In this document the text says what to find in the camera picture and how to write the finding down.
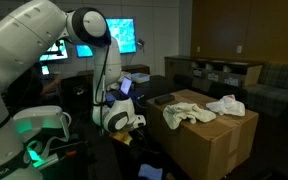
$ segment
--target laptop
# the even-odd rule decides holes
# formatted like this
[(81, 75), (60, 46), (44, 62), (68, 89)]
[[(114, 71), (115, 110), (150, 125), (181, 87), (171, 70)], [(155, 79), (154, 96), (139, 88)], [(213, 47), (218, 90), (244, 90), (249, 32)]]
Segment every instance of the laptop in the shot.
[(129, 98), (132, 80), (124, 76), (118, 91), (106, 93), (106, 101), (125, 100)]

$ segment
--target couch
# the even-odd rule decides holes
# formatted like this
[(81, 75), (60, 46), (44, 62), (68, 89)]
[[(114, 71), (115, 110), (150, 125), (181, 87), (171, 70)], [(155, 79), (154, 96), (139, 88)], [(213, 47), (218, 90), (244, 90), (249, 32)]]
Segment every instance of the couch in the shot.
[(279, 117), (288, 109), (288, 64), (265, 64), (258, 84), (246, 90), (249, 109)]

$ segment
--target white cloth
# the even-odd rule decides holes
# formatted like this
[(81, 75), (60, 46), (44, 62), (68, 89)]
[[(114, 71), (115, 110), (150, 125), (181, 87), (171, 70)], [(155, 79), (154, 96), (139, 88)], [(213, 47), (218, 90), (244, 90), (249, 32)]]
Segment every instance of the white cloth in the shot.
[(218, 102), (207, 103), (206, 107), (213, 112), (218, 112), (220, 115), (245, 116), (244, 104), (236, 101), (234, 95), (223, 96)]
[(211, 111), (199, 108), (196, 104), (181, 102), (166, 106), (163, 117), (171, 129), (176, 129), (184, 119), (189, 119), (192, 124), (195, 124), (196, 119), (201, 122), (209, 122), (215, 119), (216, 115)]

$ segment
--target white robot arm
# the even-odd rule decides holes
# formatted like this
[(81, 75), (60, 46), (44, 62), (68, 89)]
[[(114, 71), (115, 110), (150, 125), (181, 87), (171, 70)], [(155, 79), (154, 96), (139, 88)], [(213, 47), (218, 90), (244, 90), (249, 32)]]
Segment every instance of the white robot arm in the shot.
[[(33, 0), (1, 20), (0, 92), (58, 39), (87, 44), (93, 51), (96, 106), (92, 118), (97, 125), (116, 131), (126, 124), (134, 124), (137, 119), (143, 121), (142, 117), (136, 118), (130, 100), (116, 103), (111, 110), (103, 105), (105, 87), (120, 77), (121, 63), (117, 42), (111, 40), (104, 16), (93, 8), (65, 13), (48, 0)], [(118, 108), (123, 104), (127, 104), (124, 109)], [(10, 119), (0, 96), (0, 179), (41, 180), (41, 174), (30, 165), (26, 148)], [(113, 129), (105, 125), (112, 123)]]

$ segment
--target cardboard box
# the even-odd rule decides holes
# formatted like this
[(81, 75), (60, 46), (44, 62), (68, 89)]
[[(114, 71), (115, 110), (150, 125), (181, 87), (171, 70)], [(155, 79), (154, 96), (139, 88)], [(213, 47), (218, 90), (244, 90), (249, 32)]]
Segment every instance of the cardboard box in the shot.
[(172, 93), (173, 102), (158, 106), (147, 101), (147, 126), (150, 135), (191, 179), (219, 180), (244, 162), (252, 149), (258, 114), (246, 110), (244, 117), (220, 116), (208, 123), (182, 121), (171, 130), (163, 118), (167, 105), (179, 102), (205, 104), (217, 101), (190, 90)]

